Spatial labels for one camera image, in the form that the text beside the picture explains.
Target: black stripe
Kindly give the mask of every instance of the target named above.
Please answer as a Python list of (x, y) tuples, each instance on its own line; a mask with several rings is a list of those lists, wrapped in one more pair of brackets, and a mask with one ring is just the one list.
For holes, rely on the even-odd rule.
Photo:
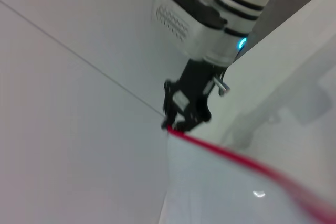
[(227, 11), (236, 14), (237, 16), (244, 18), (244, 19), (248, 19), (248, 20), (257, 20), (259, 18), (259, 16), (254, 16), (254, 15), (249, 15), (246, 13), (243, 13), (240, 10), (237, 10), (233, 7), (228, 6), (227, 4), (225, 4), (222, 0), (214, 0), (220, 7), (222, 7), (223, 9), (226, 9)]
[(239, 31), (231, 30), (230, 28), (225, 28), (224, 32), (239, 38), (246, 38), (249, 35), (249, 33), (244, 34)]
[(260, 5), (255, 5), (255, 4), (252, 4), (250, 2), (247, 2), (245, 0), (232, 0), (236, 3), (239, 3), (247, 8), (250, 8), (252, 10), (263, 10), (264, 9), (264, 6), (260, 6)]

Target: white surface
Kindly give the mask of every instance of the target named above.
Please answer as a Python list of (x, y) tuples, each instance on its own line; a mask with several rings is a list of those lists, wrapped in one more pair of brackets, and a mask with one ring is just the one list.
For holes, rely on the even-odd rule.
[(230, 146), (336, 202), (336, 0), (312, 0), (225, 74), (196, 136)]
[(187, 62), (150, 25), (152, 0), (2, 0), (162, 112)]
[(170, 136), (168, 158), (160, 224), (317, 223), (266, 177), (198, 146)]
[(0, 223), (156, 224), (161, 117), (3, 5), (0, 55)]

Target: red line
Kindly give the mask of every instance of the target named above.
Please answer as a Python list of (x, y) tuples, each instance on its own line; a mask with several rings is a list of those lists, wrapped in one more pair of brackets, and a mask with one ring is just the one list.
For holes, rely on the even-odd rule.
[(288, 193), (288, 195), (292, 197), (293, 200), (309, 215), (316, 218), (321, 223), (336, 224), (336, 209), (334, 206), (321, 200), (316, 195), (299, 186), (297, 183), (290, 180), (287, 176), (276, 172), (275, 170), (251, 158), (244, 157), (228, 149), (221, 148), (216, 145), (206, 143), (203, 140), (185, 135), (182, 132), (172, 129), (171, 127), (168, 127), (167, 130), (172, 135), (175, 135), (191, 144), (197, 145), (198, 147), (228, 159), (244, 168), (248, 168), (268, 177), (276, 184), (281, 186)]

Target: plastic bag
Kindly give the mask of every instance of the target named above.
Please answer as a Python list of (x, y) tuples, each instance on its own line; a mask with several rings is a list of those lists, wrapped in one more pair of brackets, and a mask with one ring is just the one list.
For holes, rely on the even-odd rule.
[(284, 175), (169, 131), (171, 185), (160, 224), (336, 223), (332, 205)]

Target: blue led light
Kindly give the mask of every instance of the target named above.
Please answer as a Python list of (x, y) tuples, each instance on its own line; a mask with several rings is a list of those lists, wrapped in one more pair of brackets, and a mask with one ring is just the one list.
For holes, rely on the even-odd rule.
[(243, 46), (245, 45), (247, 41), (247, 38), (242, 39), (240, 42), (238, 42), (238, 49), (241, 50)]

